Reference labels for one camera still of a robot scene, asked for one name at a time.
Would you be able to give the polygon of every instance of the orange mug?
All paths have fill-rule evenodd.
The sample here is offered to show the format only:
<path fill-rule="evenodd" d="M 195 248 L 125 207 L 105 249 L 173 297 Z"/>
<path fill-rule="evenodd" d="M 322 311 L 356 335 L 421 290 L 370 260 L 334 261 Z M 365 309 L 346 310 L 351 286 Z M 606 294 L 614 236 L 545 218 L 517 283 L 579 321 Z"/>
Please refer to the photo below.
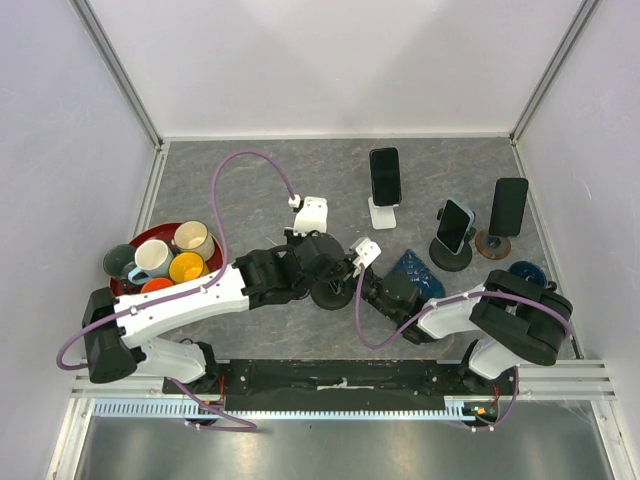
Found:
<path fill-rule="evenodd" d="M 207 264 L 197 253 L 185 252 L 173 259 L 169 265 L 169 277 L 175 283 L 185 283 L 209 273 Z"/>
<path fill-rule="evenodd" d="M 173 282 L 168 278 L 164 278 L 164 277 L 152 278 L 151 280 L 149 280 L 147 283 L 144 284 L 140 292 L 142 293 L 155 292 L 157 290 L 162 290 L 163 288 L 168 288 L 172 286 L 173 286 Z"/>

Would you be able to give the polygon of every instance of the white wall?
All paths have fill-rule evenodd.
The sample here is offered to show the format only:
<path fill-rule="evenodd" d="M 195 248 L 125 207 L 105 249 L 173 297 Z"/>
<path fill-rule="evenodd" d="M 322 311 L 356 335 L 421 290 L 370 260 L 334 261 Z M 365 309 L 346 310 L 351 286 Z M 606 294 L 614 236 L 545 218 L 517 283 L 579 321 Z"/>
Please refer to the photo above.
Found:
<path fill-rule="evenodd" d="M 601 2 L 522 139 L 579 339 L 640 445 L 640 3 Z"/>
<path fill-rule="evenodd" d="M 0 465 L 30 480 L 73 379 L 56 352 L 132 231 L 153 153 L 66 1 L 2 2 L 0 58 Z"/>
<path fill-rule="evenodd" d="M 91 0 L 165 136 L 508 132 L 579 0 Z"/>

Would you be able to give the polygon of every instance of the gray table surface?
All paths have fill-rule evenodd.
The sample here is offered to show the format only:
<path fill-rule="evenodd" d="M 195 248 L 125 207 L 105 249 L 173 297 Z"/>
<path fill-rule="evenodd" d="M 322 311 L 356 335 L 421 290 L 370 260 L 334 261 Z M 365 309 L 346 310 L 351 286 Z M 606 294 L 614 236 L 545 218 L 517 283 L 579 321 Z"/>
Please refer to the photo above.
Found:
<path fill-rule="evenodd" d="M 368 154 L 373 148 L 385 146 L 399 150 L 403 200 L 396 209 L 398 226 L 379 231 L 371 227 L 367 206 L 371 195 Z M 300 196 L 327 199 L 329 233 L 345 249 L 361 236 L 376 241 L 382 255 L 373 266 L 381 276 L 408 248 L 433 270 L 448 295 L 481 283 L 491 270 L 507 269 L 517 260 L 529 260 L 547 269 L 529 208 L 522 232 L 512 239 L 513 250 L 506 259 L 485 259 L 474 247 L 473 261 L 467 269 L 447 273 L 429 258 L 429 243 L 437 228 L 436 212 L 447 198 L 456 197 L 475 211 L 478 230 L 488 226 L 496 180 L 519 176 L 505 138 L 174 142 L 151 225 L 197 219 L 217 234 L 209 200 L 211 177 L 227 154 L 246 148 L 272 152 Z M 294 215 L 287 205 L 284 184 L 267 162 L 245 156 L 230 163 L 220 178 L 218 201 L 231 259 L 253 249 L 285 243 L 283 229 L 293 225 Z M 356 335 L 353 303 L 329 312 L 307 298 L 217 316 L 174 330 L 166 337 L 208 342 L 218 358 L 449 360 L 462 358 L 469 343 L 478 337 L 477 333 L 462 333 L 420 346 L 398 339 L 386 349 L 373 352 Z M 371 341 L 382 341 L 393 333 L 392 322 L 369 305 L 363 305 L 362 311 L 364 331 Z M 573 358 L 568 342 L 559 358 Z"/>

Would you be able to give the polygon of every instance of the white mug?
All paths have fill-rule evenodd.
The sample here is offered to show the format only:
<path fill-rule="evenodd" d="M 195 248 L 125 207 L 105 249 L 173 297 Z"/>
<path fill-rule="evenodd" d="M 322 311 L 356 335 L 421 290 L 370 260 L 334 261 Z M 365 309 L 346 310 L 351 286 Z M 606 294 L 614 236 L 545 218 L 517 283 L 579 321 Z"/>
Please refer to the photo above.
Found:
<path fill-rule="evenodd" d="M 213 257 L 216 251 L 216 243 L 209 229 L 204 223 L 196 220 L 180 225 L 173 236 L 173 243 L 181 252 L 197 253 L 205 262 Z"/>
<path fill-rule="evenodd" d="M 169 277 L 169 265 L 173 252 L 162 240 L 147 240 L 138 247 L 135 254 L 136 268 L 129 272 L 129 281 L 136 285 L 147 283 L 152 278 Z"/>

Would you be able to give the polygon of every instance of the blue cloth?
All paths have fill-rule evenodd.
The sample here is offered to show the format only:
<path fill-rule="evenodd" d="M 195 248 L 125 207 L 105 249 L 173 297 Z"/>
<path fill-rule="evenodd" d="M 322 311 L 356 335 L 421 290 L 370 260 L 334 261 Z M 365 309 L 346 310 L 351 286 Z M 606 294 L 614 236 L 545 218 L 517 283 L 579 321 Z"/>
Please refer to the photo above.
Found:
<path fill-rule="evenodd" d="M 430 298 L 444 298 L 445 291 L 442 282 L 429 270 L 422 259 L 411 249 L 404 252 L 400 260 L 393 267 L 394 271 L 404 272 L 415 283 L 427 300 Z"/>

